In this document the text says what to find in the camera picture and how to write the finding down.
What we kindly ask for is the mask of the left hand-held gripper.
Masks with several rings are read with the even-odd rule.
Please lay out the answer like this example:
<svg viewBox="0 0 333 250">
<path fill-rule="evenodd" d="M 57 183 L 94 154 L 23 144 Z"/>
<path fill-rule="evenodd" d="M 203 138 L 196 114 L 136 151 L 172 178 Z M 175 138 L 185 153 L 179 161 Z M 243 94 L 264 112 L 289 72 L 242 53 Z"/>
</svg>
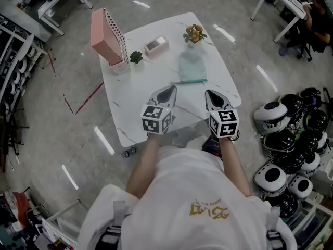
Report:
<svg viewBox="0 0 333 250">
<path fill-rule="evenodd" d="M 173 123 L 177 87 L 170 85 L 153 92 L 148 102 L 142 106 L 143 130 L 148 133 L 166 134 Z"/>
</svg>

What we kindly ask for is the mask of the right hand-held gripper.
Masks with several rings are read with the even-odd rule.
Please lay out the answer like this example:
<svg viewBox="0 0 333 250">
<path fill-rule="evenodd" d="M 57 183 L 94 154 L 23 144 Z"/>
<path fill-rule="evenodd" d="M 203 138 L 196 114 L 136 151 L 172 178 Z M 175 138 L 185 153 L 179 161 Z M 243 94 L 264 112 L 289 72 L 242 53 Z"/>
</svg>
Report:
<svg viewBox="0 0 333 250">
<path fill-rule="evenodd" d="M 238 111 L 229 99 L 214 90 L 205 91 L 208 127 L 217 138 L 234 138 L 238 133 Z"/>
</svg>

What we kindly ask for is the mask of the mint green towel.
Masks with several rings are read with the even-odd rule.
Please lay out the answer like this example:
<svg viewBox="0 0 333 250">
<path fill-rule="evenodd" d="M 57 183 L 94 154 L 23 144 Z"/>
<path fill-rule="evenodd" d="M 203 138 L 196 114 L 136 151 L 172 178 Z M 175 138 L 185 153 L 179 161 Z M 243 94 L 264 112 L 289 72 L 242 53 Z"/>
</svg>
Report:
<svg viewBox="0 0 333 250">
<path fill-rule="evenodd" d="M 201 56 L 193 52 L 181 52 L 178 66 L 179 81 L 175 84 L 207 82 L 206 67 Z"/>
</svg>

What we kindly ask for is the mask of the person's right forearm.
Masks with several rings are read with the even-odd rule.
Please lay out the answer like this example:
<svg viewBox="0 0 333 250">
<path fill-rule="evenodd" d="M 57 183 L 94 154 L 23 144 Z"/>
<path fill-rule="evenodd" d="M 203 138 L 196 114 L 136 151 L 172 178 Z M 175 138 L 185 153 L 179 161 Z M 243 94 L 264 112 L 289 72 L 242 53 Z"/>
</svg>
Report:
<svg viewBox="0 0 333 250">
<path fill-rule="evenodd" d="M 250 185 L 233 142 L 226 137 L 219 138 L 219 143 L 225 175 L 245 197 L 250 197 Z"/>
</svg>

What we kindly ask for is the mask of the person's left forearm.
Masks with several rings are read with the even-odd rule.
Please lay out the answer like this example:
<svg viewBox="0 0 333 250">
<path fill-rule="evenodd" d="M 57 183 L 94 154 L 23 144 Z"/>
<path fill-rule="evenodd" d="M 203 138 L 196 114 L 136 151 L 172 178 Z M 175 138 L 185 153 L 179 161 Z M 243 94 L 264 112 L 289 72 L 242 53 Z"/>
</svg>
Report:
<svg viewBox="0 0 333 250">
<path fill-rule="evenodd" d="M 128 180 L 126 191 L 141 199 L 155 178 L 162 135 L 150 134 Z"/>
</svg>

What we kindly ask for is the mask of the black waist-worn device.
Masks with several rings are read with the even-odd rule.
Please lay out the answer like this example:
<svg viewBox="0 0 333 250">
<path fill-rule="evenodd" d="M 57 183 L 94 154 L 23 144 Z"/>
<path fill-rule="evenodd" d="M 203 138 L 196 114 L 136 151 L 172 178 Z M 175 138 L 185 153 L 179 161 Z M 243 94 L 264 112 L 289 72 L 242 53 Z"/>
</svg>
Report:
<svg viewBox="0 0 333 250">
<path fill-rule="evenodd" d="M 222 160 L 221 148 L 218 138 L 213 137 L 212 135 L 209 136 L 206 139 L 206 141 L 202 144 L 202 150 Z"/>
</svg>

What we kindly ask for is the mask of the small green succulent pot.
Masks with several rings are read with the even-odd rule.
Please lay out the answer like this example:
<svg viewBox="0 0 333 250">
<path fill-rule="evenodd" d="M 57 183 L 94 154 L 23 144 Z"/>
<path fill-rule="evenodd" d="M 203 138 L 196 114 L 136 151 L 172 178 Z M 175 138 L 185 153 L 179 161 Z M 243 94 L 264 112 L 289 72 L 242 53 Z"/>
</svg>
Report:
<svg viewBox="0 0 333 250">
<path fill-rule="evenodd" d="M 139 64 L 143 60 L 143 53 L 139 51 L 134 51 L 130 54 L 130 62 L 134 64 Z"/>
</svg>

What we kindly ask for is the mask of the pink digital clock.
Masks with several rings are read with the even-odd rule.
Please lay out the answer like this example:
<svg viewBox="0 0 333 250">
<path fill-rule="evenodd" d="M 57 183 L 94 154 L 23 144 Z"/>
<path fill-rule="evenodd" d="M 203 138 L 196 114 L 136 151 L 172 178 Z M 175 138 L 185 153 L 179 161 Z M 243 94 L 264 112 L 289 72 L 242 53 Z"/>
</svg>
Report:
<svg viewBox="0 0 333 250">
<path fill-rule="evenodd" d="M 169 48 L 169 41 L 164 36 L 159 36 L 144 45 L 145 53 L 153 56 L 166 51 Z"/>
</svg>

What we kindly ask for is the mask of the white perforated file holder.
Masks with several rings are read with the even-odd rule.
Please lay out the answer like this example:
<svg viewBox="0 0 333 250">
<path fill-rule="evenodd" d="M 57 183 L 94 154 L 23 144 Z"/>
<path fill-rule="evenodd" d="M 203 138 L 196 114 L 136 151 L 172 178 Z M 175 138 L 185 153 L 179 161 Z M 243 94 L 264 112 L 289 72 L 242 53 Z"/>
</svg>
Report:
<svg viewBox="0 0 333 250">
<path fill-rule="evenodd" d="M 113 73 L 117 75 L 120 75 L 122 73 L 128 73 L 131 70 L 130 70 L 130 60 L 129 60 L 129 55 L 127 53 L 125 37 L 123 33 L 120 31 L 119 27 L 117 26 L 115 20 L 112 18 L 107 8 L 104 8 L 104 12 L 105 12 L 106 21 L 112 33 L 115 35 L 118 41 L 122 56 L 121 57 L 122 61 L 115 65 L 110 65 L 110 68 L 112 69 Z"/>
</svg>

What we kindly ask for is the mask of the orange flower pot plant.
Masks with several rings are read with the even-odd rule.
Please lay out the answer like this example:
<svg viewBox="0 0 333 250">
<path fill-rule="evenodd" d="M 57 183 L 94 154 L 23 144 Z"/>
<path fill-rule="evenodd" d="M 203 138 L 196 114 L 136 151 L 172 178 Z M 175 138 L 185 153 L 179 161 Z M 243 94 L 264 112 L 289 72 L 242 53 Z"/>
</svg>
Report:
<svg viewBox="0 0 333 250">
<path fill-rule="evenodd" d="M 186 43 L 192 42 L 193 44 L 197 44 L 207 38 L 208 36 L 205 34 L 203 27 L 198 24 L 188 26 L 183 34 L 183 39 Z"/>
</svg>

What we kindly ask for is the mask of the pile of black white helmets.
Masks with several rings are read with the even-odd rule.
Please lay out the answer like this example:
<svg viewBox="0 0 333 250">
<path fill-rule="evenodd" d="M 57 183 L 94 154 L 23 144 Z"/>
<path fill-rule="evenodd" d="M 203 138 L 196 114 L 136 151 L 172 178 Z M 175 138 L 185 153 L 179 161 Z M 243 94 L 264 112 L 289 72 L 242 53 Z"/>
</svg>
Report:
<svg viewBox="0 0 333 250">
<path fill-rule="evenodd" d="M 278 207 L 281 218 L 292 217 L 299 201 L 313 190 L 311 176 L 329 148 L 327 127 L 333 122 L 333 95 L 323 88 L 327 101 L 315 87 L 285 94 L 258 108 L 254 124 L 268 154 L 253 183 L 265 202 Z"/>
</svg>

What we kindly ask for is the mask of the pink file box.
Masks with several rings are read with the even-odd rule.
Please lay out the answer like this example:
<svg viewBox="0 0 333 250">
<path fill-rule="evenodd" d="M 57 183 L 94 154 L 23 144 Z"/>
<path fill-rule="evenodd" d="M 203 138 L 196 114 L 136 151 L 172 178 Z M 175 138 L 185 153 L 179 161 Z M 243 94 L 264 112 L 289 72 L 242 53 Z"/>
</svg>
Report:
<svg viewBox="0 0 333 250">
<path fill-rule="evenodd" d="M 91 47 L 111 66 L 123 61 L 120 43 L 107 22 L 103 8 L 92 13 Z"/>
</svg>

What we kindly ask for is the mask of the person's white t-shirt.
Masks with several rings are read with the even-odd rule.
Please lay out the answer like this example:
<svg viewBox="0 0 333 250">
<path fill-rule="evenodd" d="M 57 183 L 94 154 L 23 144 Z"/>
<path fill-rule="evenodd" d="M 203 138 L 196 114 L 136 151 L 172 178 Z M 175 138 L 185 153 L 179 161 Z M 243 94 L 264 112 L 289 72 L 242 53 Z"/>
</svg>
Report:
<svg viewBox="0 0 333 250">
<path fill-rule="evenodd" d="M 104 187 L 78 237 L 78 250 L 97 250 L 114 224 L 120 250 L 268 250 L 273 230 L 297 250 L 289 227 L 258 197 L 245 197 L 220 160 L 196 149 L 162 148 L 157 172 L 141 199 Z"/>
</svg>

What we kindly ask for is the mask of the black office chair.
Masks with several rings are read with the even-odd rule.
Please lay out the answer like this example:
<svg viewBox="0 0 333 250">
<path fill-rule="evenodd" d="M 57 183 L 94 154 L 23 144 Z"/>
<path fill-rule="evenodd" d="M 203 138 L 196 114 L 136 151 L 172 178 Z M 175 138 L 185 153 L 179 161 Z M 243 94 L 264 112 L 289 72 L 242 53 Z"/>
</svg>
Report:
<svg viewBox="0 0 333 250">
<path fill-rule="evenodd" d="M 311 46 L 308 43 L 300 45 L 299 52 L 297 53 L 297 59 L 301 59 L 304 54 L 306 54 L 308 62 L 311 62 L 313 60 L 311 55 Z"/>
</svg>

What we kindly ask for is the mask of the white plastic drawer unit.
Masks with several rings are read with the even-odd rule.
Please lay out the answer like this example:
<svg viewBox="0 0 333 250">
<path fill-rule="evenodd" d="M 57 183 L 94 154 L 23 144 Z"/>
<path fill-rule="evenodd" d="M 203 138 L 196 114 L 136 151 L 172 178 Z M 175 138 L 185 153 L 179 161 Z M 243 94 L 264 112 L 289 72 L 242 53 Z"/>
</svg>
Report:
<svg viewBox="0 0 333 250">
<path fill-rule="evenodd" d="M 333 211 L 321 205 L 324 196 L 318 192 L 299 201 L 297 211 L 285 223 L 297 242 L 297 250 L 324 250 L 333 235 Z"/>
</svg>

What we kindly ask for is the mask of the white shelf rack with helmets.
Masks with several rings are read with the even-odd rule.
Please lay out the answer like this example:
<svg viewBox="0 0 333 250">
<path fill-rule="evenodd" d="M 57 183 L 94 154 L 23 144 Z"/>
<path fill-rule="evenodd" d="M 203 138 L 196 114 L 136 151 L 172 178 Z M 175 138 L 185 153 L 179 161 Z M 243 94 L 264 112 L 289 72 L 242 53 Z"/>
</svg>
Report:
<svg viewBox="0 0 333 250">
<path fill-rule="evenodd" d="M 32 69 L 47 56 L 41 40 L 0 14 L 0 104 L 12 111 Z"/>
</svg>

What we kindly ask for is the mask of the black tripod stand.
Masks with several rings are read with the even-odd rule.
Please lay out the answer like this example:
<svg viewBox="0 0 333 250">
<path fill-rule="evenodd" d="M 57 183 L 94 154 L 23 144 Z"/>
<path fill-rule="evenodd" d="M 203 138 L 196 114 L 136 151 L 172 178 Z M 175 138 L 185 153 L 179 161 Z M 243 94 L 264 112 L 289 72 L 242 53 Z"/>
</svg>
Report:
<svg viewBox="0 0 333 250">
<path fill-rule="evenodd" d="M 15 115 L 12 112 L 10 115 L 6 114 L 7 108 L 4 103 L 0 105 L 0 150 L 6 157 L 9 153 L 9 148 L 14 150 L 16 156 L 19 155 L 16 145 L 24 145 L 21 141 L 18 131 L 22 129 L 29 129 L 29 126 L 20 126 L 17 124 Z"/>
</svg>

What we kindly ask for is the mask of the red cloth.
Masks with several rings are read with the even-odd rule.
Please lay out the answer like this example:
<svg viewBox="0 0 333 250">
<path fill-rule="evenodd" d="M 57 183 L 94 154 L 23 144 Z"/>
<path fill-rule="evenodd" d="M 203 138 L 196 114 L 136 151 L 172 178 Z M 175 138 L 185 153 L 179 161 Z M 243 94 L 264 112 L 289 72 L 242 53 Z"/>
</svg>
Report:
<svg viewBox="0 0 333 250">
<path fill-rule="evenodd" d="M 20 223 L 20 226 L 24 229 L 29 225 L 28 219 L 26 217 L 27 211 L 32 207 L 25 193 L 13 192 L 15 209 L 17 211 L 17 220 Z"/>
</svg>

